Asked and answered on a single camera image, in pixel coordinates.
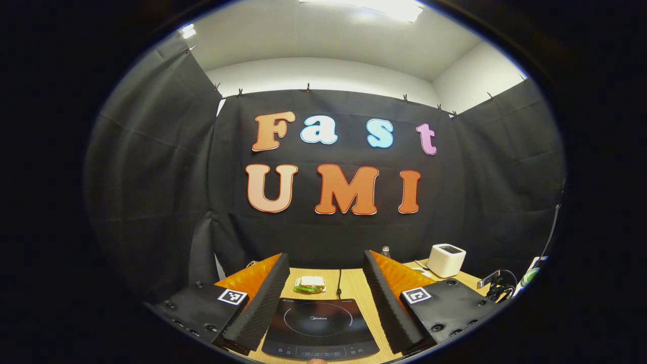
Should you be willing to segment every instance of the orange letter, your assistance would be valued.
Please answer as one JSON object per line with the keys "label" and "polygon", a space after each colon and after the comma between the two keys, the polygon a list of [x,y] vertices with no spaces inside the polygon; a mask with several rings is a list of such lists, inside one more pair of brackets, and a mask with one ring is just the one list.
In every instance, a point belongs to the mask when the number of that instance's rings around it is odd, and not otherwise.
{"label": "orange letter", "polygon": [[398,207],[401,214],[413,214],[418,212],[417,193],[420,173],[414,170],[403,170],[400,172],[402,178],[402,204]]}
{"label": "orange letter", "polygon": [[345,214],[357,196],[353,214],[372,215],[377,212],[373,203],[375,195],[375,178],[380,174],[377,168],[361,167],[349,185],[342,169],[338,165],[320,165],[317,172],[322,175],[321,203],[314,208],[318,214],[334,214],[333,195],[337,205]]}
{"label": "orange letter", "polygon": [[281,176],[279,198],[270,201],[265,198],[265,175],[270,172],[266,165],[248,165],[245,172],[249,175],[247,181],[247,199],[255,209],[263,212],[279,212],[287,209],[292,201],[292,177],[299,170],[293,165],[280,165],[276,172]]}
{"label": "orange letter", "polygon": [[258,123],[258,135],[256,142],[252,145],[252,150],[260,152],[262,150],[271,150],[279,147],[280,143],[274,140],[274,134],[278,134],[279,138],[285,136],[287,131],[287,122],[294,121],[294,113],[286,111],[284,113],[259,115],[256,117]]}

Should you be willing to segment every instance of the white wall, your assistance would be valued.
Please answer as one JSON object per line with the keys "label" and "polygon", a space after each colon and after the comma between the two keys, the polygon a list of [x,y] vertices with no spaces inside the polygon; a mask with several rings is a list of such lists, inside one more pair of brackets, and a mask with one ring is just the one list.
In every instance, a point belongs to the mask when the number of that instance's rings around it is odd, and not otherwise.
{"label": "white wall", "polygon": [[522,81],[526,74],[499,50],[481,42],[433,81],[443,110],[461,113]]}
{"label": "white wall", "polygon": [[366,63],[332,58],[274,58],[239,63],[208,71],[224,96],[285,90],[311,89],[354,91],[407,99],[436,107],[440,103],[432,84],[420,78]]}

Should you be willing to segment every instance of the induction cooktop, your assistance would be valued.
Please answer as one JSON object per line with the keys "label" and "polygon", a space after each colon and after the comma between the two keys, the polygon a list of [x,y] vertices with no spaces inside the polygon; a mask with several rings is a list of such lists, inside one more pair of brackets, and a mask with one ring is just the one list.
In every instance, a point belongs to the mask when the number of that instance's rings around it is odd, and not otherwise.
{"label": "induction cooktop", "polygon": [[281,298],[262,351],[333,361],[373,355],[380,349],[354,299]]}

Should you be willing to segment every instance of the bottle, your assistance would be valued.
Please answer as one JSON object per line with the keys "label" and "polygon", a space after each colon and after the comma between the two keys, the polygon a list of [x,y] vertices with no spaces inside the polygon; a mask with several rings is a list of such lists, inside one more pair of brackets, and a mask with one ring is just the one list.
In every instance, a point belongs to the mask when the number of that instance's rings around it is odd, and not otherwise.
{"label": "bottle", "polygon": [[389,247],[387,246],[382,247],[382,252],[380,254],[384,255],[387,258],[391,258],[391,254],[389,253]]}

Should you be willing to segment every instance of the ceiling light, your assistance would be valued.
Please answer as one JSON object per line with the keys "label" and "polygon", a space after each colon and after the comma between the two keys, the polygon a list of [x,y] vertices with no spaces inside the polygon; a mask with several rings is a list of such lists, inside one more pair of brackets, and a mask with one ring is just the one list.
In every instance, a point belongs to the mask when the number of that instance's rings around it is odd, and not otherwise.
{"label": "ceiling light", "polygon": [[192,37],[195,35],[195,29],[193,29],[193,23],[183,27],[180,29],[180,33],[182,33],[182,37],[184,39],[187,39],[189,37]]}
{"label": "ceiling light", "polygon": [[413,23],[422,8],[414,0],[299,0],[300,3],[330,3],[341,5],[352,5],[360,8],[368,8],[385,13]]}

